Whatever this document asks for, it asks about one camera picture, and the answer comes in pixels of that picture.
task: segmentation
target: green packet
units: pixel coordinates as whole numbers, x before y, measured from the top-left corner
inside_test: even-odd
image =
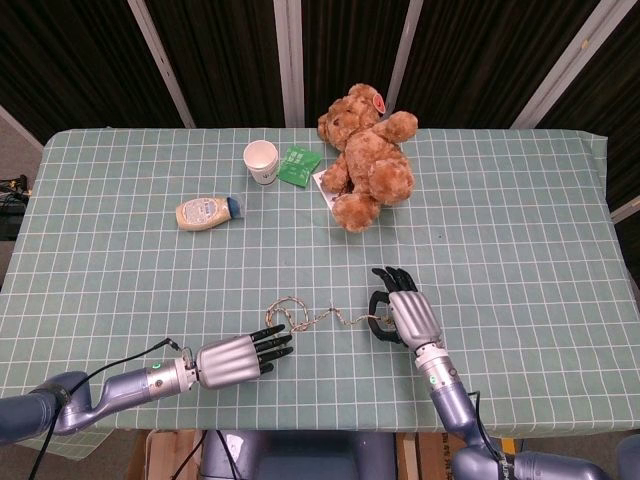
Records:
[[[306,187],[309,177],[322,160],[316,152],[300,147],[290,147],[280,164],[278,178],[283,182]]]

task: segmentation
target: green grid tablecloth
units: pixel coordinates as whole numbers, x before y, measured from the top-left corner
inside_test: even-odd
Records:
[[[482,392],[492,433],[640,424],[640,323],[604,200],[605,138],[419,130],[402,145],[413,196],[358,235],[336,225],[316,185],[251,180],[242,151],[262,138],[281,154],[294,144],[320,152],[320,168],[336,157],[309,129],[53,137],[0,296],[0,394],[92,371],[167,335],[195,350],[252,332],[285,295],[355,317],[381,286],[370,268],[401,265],[431,301],[464,384]],[[175,207],[212,193],[245,195],[246,218],[178,231]],[[295,347],[258,382],[195,387],[52,450],[83,457],[114,427],[441,428],[411,355],[366,324],[325,320]],[[163,355],[173,352],[109,375]]]

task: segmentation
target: teddy bear ear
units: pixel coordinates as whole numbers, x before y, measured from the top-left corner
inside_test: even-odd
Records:
[[[320,118],[318,118],[318,136],[327,140],[327,114],[325,113]]]
[[[369,101],[373,101],[376,95],[379,95],[378,91],[371,85],[366,83],[356,83],[349,89],[349,95],[356,95],[358,97],[365,97]]]

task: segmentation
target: teddy bear arm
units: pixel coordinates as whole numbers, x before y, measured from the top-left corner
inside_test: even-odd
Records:
[[[322,186],[331,193],[340,193],[349,182],[349,170],[347,168],[347,159],[344,153],[341,153],[336,163],[331,165],[322,175]]]
[[[409,112],[396,112],[383,122],[373,126],[373,131],[392,143],[409,140],[416,134],[418,119]]]

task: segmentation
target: brown teddy bear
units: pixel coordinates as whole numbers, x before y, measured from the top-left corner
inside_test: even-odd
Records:
[[[382,96],[358,83],[318,119],[318,135],[341,152],[322,176],[322,185],[341,194],[333,216],[349,232],[366,230],[381,205],[402,202],[413,190],[409,160],[396,143],[415,135],[418,119],[396,112],[380,122],[381,113]]]

